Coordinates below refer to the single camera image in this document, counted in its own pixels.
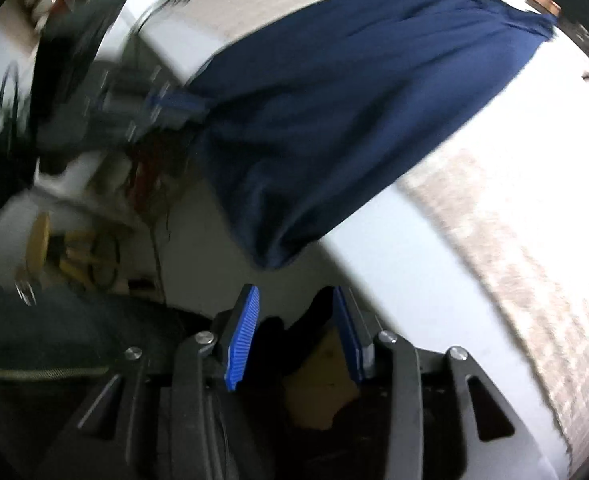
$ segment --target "zipper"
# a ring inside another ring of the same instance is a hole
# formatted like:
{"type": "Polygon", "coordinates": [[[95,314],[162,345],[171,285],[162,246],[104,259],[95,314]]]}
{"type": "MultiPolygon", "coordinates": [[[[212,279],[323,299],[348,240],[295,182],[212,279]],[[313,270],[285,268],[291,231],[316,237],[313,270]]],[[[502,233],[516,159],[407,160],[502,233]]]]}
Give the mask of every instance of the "zipper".
{"type": "Polygon", "coordinates": [[[108,371],[107,366],[94,368],[51,368],[46,370],[6,370],[0,368],[0,380],[6,381],[59,381],[62,379],[99,377],[108,371]]]}

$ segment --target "cable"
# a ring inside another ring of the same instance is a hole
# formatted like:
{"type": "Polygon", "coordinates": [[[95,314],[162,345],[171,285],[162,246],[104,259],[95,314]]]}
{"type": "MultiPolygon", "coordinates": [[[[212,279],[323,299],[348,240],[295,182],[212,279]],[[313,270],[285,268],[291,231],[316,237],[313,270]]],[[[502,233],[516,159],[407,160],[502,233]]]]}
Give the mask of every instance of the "cable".
{"type": "Polygon", "coordinates": [[[8,135],[7,146],[6,146],[6,156],[8,158],[10,157],[10,152],[12,150],[14,141],[17,138],[17,129],[18,129],[18,63],[16,61],[12,61],[8,65],[8,67],[5,71],[5,74],[3,74],[3,79],[1,80],[0,115],[2,117],[7,114],[7,111],[4,106],[4,101],[5,101],[6,85],[8,83],[8,79],[10,78],[11,72],[12,72],[12,79],[14,79],[14,95],[12,97],[12,108],[10,109],[10,134],[8,135]]]}
{"type": "Polygon", "coordinates": [[[168,235],[168,239],[166,243],[169,243],[172,239],[172,232],[170,231],[170,199],[168,197],[168,189],[165,186],[163,188],[163,198],[166,200],[166,234],[168,235]]]}
{"type": "Polygon", "coordinates": [[[166,289],[163,285],[163,269],[161,268],[161,257],[159,256],[159,246],[157,244],[157,237],[154,234],[154,225],[149,224],[148,229],[150,231],[150,241],[152,242],[152,252],[154,253],[154,265],[157,271],[157,281],[159,282],[159,292],[161,293],[161,302],[164,306],[168,306],[168,300],[166,299],[166,289]]]}

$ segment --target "wooden stool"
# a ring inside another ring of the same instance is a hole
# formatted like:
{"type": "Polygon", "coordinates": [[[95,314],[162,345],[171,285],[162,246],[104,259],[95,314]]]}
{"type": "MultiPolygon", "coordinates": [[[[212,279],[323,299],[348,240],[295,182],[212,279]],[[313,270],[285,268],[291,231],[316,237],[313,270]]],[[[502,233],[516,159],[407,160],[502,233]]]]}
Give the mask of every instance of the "wooden stool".
{"type": "Polygon", "coordinates": [[[26,247],[26,270],[37,280],[46,265],[52,263],[66,277],[81,283],[87,290],[106,290],[116,281],[120,264],[119,244],[116,238],[94,231],[68,231],[53,234],[50,214],[39,213],[34,220],[26,247]],[[109,237],[114,245],[112,260],[96,254],[100,240],[109,237]],[[99,283],[99,269],[108,269],[110,279],[99,283]]]}

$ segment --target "metal screw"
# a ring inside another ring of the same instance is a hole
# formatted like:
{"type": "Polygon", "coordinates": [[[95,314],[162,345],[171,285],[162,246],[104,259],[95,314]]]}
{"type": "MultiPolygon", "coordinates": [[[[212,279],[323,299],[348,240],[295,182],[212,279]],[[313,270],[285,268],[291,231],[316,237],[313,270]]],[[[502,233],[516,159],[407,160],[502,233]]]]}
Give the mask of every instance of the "metal screw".
{"type": "Polygon", "coordinates": [[[124,355],[129,361],[138,361],[143,355],[143,351],[138,346],[130,346],[130,348],[124,352],[124,355]]]}
{"type": "Polygon", "coordinates": [[[214,334],[207,330],[203,330],[202,332],[197,332],[196,335],[194,335],[194,339],[196,339],[196,342],[199,343],[199,345],[209,345],[214,341],[214,334]]]}
{"type": "Polygon", "coordinates": [[[465,361],[468,358],[468,351],[460,346],[450,348],[450,357],[457,361],[465,361]]]}
{"type": "Polygon", "coordinates": [[[379,332],[379,341],[382,343],[396,343],[399,339],[392,330],[381,330],[379,332]]]}

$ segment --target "navy blue cloth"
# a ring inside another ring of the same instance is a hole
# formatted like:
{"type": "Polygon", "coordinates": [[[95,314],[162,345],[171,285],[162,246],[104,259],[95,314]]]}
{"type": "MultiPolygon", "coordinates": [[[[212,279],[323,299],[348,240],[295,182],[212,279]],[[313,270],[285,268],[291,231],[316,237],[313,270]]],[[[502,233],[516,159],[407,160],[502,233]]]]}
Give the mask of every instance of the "navy blue cloth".
{"type": "Polygon", "coordinates": [[[234,236],[259,266],[285,265],[446,140],[552,34],[553,17],[500,0],[326,0],[229,46],[190,91],[213,103],[196,155],[234,236]]]}

